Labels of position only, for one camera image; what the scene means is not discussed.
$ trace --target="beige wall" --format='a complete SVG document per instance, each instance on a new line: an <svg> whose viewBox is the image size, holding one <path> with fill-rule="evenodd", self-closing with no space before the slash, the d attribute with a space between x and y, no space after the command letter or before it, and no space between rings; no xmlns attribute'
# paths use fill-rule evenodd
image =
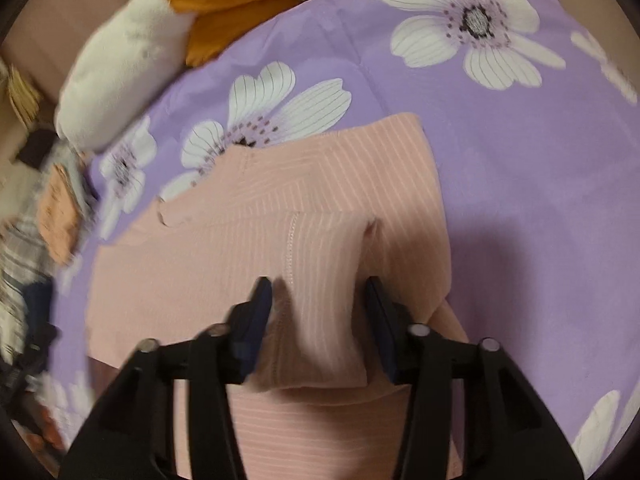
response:
<svg viewBox="0 0 640 480"><path fill-rule="evenodd" d="M89 35L127 0L29 0L2 56L29 73L52 102Z"/></svg>

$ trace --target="bed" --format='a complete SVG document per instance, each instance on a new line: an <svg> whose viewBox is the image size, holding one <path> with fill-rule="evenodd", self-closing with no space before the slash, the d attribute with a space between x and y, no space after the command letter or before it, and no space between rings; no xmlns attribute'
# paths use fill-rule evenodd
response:
<svg viewBox="0 0 640 480"><path fill-rule="evenodd" d="M229 142L405 111L440 173L450 304L471 340L504 344L596 472L640 408L640 107L558 0L311 0L175 81L92 163L97 223L57 276L47 401L66 441L92 405L83 313L101 245Z"/></svg>

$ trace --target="pink striped fabric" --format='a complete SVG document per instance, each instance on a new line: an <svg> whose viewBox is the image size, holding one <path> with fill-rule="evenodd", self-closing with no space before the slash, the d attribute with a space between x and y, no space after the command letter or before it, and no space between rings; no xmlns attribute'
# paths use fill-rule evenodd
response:
<svg viewBox="0 0 640 480"><path fill-rule="evenodd" d="M407 390L383 377L360 304L382 277L415 319L466 336L444 301L450 256L436 167L416 116L251 150L154 203L95 264L91 357L120 366L152 336L192 337L267 275L273 316L250 384L229 388L250 478L388 479ZM184 420L183 404L177 420ZM177 431L180 473L186 434ZM450 473L459 473L455 452Z"/></svg>

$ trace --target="white plush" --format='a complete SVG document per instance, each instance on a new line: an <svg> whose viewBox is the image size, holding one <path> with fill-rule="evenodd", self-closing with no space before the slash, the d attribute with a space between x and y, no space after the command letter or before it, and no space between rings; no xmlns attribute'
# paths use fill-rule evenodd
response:
<svg viewBox="0 0 640 480"><path fill-rule="evenodd" d="M60 92L58 135L101 150L183 69L194 13L168 0L130 0L81 50Z"/></svg>

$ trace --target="stitched seam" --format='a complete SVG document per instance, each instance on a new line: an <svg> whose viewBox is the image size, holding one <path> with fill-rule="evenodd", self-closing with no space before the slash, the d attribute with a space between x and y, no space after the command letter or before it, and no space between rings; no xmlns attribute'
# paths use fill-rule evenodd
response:
<svg viewBox="0 0 640 480"><path fill-rule="evenodd" d="M290 290L293 290L293 240L296 235L296 224L298 222L298 215L300 213L293 213L291 217L291 223L289 225L289 234L287 235L287 253L285 260L285 284L290 286ZM289 301L290 294L284 295L284 298L287 298L286 301ZM284 324L284 319L282 312L291 312L291 305L282 305L283 309L281 312L277 312L277 322L275 327L275 335L276 339L274 341L274 352L273 352L273 363L271 364L271 384L277 383L277 367L280 363L280 355L282 353L282 325Z"/></svg>

